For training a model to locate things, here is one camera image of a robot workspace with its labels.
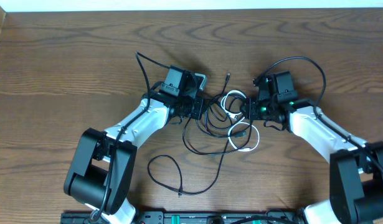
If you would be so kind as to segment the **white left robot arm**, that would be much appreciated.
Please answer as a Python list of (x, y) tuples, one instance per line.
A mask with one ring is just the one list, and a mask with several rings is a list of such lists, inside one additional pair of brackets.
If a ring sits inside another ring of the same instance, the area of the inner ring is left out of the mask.
[(207, 82), (203, 74), (170, 69), (149, 86), (139, 106), (116, 125), (83, 132), (64, 181), (65, 194), (90, 207), (85, 223), (131, 223), (135, 207), (127, 196), (138, 148), (173, 117), (200, 119)]

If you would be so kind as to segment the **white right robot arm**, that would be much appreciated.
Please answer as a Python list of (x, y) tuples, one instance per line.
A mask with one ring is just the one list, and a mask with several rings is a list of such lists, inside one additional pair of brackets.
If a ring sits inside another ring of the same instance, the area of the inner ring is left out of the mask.
[(383, 141), (357, 138), (300, 99), (289, 78), (256, 78), (258, 96), (243, 107), (247, 119), (273, 121), (302, 138), (329, 164), (329, 199), (304, 208), (306, 223), (372, 223), (383, 218)]

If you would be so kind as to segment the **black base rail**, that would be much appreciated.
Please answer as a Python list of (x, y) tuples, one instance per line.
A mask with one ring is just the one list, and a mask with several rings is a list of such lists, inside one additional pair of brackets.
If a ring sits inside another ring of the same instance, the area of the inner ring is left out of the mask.
[(206, 223), (233, 223), (239, 220), (260, 217), (259, 220), (250, 220), (250, 223), (297, 223), (304, 224), (306, 219), (301, 212), (271, 209), (266, 212), (166, 212), (163, 210), (137, 210), (131, 223), (135, 224), (206, 224)]

